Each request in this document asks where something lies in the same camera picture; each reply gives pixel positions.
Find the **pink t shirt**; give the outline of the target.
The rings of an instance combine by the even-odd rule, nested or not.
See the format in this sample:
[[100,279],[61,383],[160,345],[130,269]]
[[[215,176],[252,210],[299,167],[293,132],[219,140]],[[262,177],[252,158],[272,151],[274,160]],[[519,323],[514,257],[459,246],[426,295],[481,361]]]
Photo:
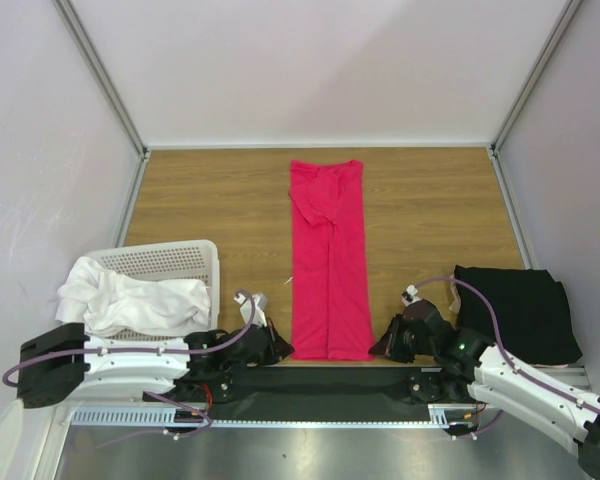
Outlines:
[[364,165],[293,161],[292,345],[303,361],[368,361]]

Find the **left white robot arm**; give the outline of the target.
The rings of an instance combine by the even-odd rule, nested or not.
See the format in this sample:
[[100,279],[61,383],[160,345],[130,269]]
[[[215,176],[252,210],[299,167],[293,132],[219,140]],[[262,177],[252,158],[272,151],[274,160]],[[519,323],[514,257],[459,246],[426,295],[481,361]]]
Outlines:
[[294,349],[270,326],[216,329],[153,341],[101,338],[65,324],[22,344],[15,388],[25,407],[71,400],[225,403],[233,377]]

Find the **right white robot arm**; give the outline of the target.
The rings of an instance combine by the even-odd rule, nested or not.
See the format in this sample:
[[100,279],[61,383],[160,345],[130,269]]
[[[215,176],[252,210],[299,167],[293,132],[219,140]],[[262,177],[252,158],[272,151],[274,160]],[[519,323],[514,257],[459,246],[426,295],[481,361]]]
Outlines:
[[529,366],[487,337],[455,328],[429,301],[408,299],[370,354],[410,363],[418,355],[439,364],[438,387],[451,401],[468,397],[536,428],[576,456],[600,479],[600,396]]

